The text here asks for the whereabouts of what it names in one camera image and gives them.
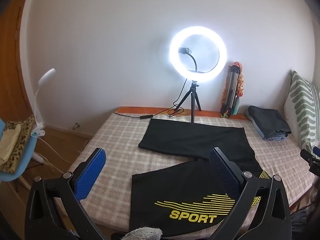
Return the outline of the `white gloved hand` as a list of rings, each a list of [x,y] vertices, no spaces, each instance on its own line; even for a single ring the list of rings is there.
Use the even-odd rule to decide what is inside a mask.
[[[162,230],[158,228],[142,227],[128,232],[122,240],[160,240]]]

